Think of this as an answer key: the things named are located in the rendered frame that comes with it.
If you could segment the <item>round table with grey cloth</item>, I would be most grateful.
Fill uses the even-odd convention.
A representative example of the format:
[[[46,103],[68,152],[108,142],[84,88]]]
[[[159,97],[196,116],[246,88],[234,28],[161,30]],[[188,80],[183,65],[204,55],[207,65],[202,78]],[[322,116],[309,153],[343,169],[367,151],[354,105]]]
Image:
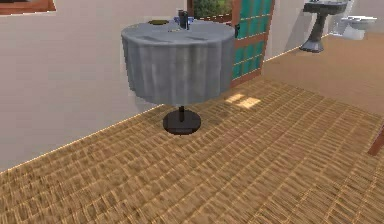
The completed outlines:
[[[212,21],[128,26],[121,38],[129,87],[149,103],[176,108],[163,118],[167,132],[192,134],[201,118],[186,107],[230,89],[235,37],[234,28]]]

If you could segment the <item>teal glass panel door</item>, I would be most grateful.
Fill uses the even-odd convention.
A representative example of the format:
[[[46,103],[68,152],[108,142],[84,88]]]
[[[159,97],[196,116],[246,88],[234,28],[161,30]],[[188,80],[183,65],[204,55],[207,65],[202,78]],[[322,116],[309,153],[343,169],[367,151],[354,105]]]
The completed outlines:
[[[240,24],[232,87],[261,74],[274,6],[275,0],[232,0],[231,25]]]

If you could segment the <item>dark slim bottle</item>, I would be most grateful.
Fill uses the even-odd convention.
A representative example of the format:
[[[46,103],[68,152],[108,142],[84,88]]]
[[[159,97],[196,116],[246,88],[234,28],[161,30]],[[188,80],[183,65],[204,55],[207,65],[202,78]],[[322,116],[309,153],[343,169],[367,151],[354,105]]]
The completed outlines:
[[[179,16],[179,26],[182,29],[189,29],[189,20],[188,20],[188,12],[185,10],[179,10],[178,11]]]

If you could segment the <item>window with green view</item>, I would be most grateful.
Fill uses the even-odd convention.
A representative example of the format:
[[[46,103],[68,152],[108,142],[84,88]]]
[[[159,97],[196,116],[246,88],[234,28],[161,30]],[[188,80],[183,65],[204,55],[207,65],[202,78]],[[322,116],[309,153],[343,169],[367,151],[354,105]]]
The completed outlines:
[[[188,14],[197,20],[230,23],[232,0],[186,0]]]

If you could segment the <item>white toilet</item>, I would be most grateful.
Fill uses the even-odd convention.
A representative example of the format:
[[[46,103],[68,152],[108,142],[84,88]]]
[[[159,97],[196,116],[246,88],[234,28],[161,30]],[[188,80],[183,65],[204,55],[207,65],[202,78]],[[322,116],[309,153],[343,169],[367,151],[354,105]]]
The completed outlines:
[[[351,40],[363,40],[365,32],[374,26],[377,18],[370,16],[343,17],[331,32],[331,35]]]

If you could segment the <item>reddish brown furniture leg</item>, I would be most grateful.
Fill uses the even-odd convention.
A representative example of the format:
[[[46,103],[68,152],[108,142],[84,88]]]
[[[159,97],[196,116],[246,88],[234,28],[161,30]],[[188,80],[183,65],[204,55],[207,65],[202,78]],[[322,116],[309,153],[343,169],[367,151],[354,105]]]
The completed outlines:
[[[376,139],[368,150],[368,154],[371,156],[376,156],[380,151],[381,147],[384,145],[384,125],[381,127]]]

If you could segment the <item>brown framed window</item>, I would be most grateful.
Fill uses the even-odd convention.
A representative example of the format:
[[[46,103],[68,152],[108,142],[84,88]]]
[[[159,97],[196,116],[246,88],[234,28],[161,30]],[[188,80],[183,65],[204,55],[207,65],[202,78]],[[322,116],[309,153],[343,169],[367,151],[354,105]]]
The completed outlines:
[[[0,0],[0,15],[55,11],[54,0]]]

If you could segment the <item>dark grey pedestal sink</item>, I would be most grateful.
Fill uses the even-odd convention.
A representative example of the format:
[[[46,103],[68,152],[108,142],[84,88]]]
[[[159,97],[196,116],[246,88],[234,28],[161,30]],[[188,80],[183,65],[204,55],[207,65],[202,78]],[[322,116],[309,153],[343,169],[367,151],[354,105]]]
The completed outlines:
[[[316,21],[306,42],[300,50],[320,53],[324,50],[321,43],[325,21],[328,15],[341,14],[346,10],[349,0],[309,0],[304,4],[303,11],[316,15]]]

